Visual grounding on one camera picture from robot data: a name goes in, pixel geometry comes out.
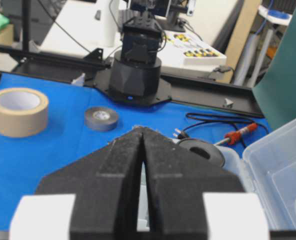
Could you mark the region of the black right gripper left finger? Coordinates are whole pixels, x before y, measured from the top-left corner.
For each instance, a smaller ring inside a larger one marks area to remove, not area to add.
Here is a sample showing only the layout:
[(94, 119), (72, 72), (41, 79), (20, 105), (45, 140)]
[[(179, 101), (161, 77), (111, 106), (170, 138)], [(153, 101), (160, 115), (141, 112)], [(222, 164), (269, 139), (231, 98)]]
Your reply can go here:
[(130, 131), (41, 179), (35, 195), (75, 194), (71, 240), (126, 240), (137, 231), (142, 140)]

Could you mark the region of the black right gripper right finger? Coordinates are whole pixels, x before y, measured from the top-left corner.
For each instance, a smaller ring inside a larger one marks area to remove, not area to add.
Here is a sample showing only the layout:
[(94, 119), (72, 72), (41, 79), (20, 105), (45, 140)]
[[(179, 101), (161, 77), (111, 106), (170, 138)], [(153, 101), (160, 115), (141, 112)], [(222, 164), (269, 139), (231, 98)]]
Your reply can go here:
[(142, 131), (150, 232), (158, 240), (208, 237), (203, 193), (243, 193), (239, 178), (151, 129)]

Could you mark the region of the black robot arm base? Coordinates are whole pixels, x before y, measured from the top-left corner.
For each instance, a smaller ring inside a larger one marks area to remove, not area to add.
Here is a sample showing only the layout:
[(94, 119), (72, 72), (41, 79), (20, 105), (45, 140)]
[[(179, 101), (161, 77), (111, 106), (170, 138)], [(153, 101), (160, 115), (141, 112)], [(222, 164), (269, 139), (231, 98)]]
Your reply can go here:
[(122, 48), (114, 54), (109, 91), (115, 96), (143, 99), (157, 93), (161, 60), (157, 57), (163, 32), (145, 11), (122, 25)]

